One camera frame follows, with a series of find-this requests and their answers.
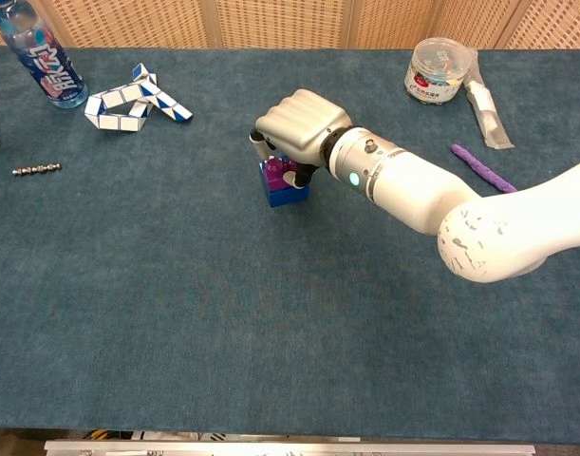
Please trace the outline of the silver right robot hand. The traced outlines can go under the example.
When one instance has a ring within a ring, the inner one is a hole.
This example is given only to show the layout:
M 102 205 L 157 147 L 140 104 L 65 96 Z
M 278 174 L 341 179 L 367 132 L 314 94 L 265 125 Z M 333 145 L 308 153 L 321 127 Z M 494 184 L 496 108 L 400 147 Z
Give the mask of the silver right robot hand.
M 322 147 L 327 137 L 351 125 L 342 107 L 300 88 L 258 118 L 249 139 L 260 159 L 267 160 L 278 150 L 295 162 L 296 169 L 286 172 L 283 180 L 303 188 L 325 164 Z

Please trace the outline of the purple building brick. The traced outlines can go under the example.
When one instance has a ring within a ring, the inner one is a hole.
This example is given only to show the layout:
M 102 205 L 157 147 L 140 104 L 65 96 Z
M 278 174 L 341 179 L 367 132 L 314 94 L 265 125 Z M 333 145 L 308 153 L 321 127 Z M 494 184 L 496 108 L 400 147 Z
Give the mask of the purple building brick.
M 264 163 L 263 174 L 265 183 L 271 192 L 289 188 L 290 185 L 284 180 L 284 175 L 289 171 L 296 170 L 296 163 L 288 157 L 270 156 Z

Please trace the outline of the blue building brick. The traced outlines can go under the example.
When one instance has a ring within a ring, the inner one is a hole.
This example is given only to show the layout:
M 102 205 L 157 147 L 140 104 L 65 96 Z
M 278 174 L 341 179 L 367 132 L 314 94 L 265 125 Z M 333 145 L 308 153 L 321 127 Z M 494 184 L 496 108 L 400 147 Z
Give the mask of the blue building brick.
M 265 178 L 263 174 L 263 166 L 265 161 L 259 163 L 260 168 L 260 179 L 262 182 L 262 186 L 264 189 L 264 194 L 267 198 L 270 207 L 281 206 L 285 204 L 290 204 L 294 202 L 298 202 L 301 200 L 306 200 L 309 197 L 309 186 L 305 186 L 304 188 L 295 188 L 290 185 L 289 188 L 282 189 L 279 191 L 271 192 L 268 188 L 268 185 L 265 183 Z

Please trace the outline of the woven rattan folding screen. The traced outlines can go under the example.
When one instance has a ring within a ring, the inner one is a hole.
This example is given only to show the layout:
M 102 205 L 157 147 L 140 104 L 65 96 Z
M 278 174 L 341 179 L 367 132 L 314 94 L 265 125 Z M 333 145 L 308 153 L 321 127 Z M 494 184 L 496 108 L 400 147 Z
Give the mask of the woven rattan folding screen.
M 71 48 L 580 48 L 580 0 L 29 1 Z

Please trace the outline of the clear plastic clip jar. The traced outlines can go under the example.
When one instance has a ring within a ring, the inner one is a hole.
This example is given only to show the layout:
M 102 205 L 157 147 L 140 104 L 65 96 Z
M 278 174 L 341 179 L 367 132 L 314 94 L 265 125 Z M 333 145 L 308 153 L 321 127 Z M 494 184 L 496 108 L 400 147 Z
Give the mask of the clear plastic clip jar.
M 443 37 L 424 39 L 413 50 L 405 90 L 423 104 L 443 105 L 458 93 L 472 61 L 471 50 L 459 42 Z

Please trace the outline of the blue white snake puzzle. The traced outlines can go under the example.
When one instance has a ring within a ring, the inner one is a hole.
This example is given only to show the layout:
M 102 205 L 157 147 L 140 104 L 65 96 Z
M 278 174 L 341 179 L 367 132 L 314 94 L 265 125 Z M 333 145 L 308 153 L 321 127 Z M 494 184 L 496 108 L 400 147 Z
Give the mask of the blue white snake puzzle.
M 153 108 L 175 122 L 188 122 L 193 112 L 158 86 L 155 72 L 139 63 L 132 70 L 133 81 L 90 95 L 84 115 L 100 130 L 138 132 Z

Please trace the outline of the purple clay stick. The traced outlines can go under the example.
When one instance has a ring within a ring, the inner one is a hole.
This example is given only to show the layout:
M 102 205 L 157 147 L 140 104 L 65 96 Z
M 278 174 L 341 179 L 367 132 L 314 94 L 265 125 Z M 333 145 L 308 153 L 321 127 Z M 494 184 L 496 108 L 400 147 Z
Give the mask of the purple clay stick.
M 453 143 L 450 145 L 450 150 L 455 156 L 465 162 L 478 176 L 493 185 L 493 187 L 500 192 L 507 194 L 517 191 L 511 183 L 500 177 L 495 171 L 485 165 L 465 147 Z

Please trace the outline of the clear packet with white blocks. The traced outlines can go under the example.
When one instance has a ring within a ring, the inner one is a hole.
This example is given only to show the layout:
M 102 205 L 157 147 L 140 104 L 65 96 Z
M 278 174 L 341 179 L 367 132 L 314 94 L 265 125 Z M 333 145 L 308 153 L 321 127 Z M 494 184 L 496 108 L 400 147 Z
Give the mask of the clear packet with white blocks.
M 496 150 L 513 148 L 514 145 L 497 114 L 492 94 L 479 72 L 478 51 L 470 47 L 468 51 L 471 63 L 463 79 L 463 85 L 474 109 L 483 140 L 488 147 Z

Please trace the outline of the teal table cloth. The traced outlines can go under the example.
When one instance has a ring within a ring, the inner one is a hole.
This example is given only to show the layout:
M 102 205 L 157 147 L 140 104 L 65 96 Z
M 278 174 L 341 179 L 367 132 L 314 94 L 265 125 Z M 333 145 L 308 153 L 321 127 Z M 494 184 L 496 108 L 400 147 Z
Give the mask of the teal table cloth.
M 270 208 L 249 142 L 304 87 L 493 188 L 580 162 L 580 50 L 479 55 L 514 143 L 463 94 L 409 98 L 406 50 L 74 49 L 92 91 L 144 63 L 194 114 L 101 131 L 0 47 L 0 427 L 580 444 L 580 249 L 494 284 L 317 172 Z

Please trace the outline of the clear plastic drink bottle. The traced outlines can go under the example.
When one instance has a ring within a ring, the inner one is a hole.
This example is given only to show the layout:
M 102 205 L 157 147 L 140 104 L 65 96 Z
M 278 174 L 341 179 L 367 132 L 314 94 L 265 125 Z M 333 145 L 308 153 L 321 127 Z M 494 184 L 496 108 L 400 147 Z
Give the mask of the clear plastic drink bottle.
M 0 0 L 0 36 L 55 106 L 70 109 L 87 99 L 83 78 L 28 0 Z

